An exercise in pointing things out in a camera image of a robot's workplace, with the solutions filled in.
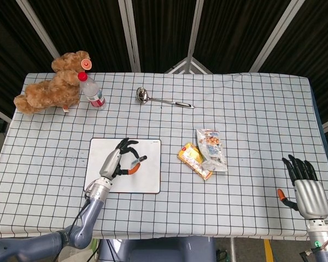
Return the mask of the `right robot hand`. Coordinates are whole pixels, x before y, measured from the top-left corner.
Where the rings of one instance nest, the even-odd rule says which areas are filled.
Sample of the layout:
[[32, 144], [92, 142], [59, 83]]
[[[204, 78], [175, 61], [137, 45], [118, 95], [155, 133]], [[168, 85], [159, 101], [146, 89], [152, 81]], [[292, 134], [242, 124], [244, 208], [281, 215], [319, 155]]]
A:
[[289, 200], [281, 189], [277, 190], [279, 200], [285, 206], [298, 211], [306, 220], [327, 218], [328, 200], [312, 164], [292, 155], [282, 161], [288, 170], [296, 201]]

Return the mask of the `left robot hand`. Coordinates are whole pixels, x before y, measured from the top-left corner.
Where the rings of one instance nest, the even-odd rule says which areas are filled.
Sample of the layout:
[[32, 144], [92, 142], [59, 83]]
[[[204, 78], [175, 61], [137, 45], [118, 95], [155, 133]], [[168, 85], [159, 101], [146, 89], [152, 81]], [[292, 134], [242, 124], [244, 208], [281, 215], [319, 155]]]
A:
[[99, 174], [102, 177], [113, 180], [117, 176], [133, 175], [136, 173], [140, 168], [140, 162], [136, 163], [135, 166], [131, 169], [122, 169], [120, 161], [121, 157], [129, 152], [131, 152], [136, 159], [139, 159], [140, 156], [138, 152], [133, 147], [131, 147], [131, 145], [136, 145], [138, 143], [138, 141], [130, 140], [130, 138], [122, 139], [104, 161]]

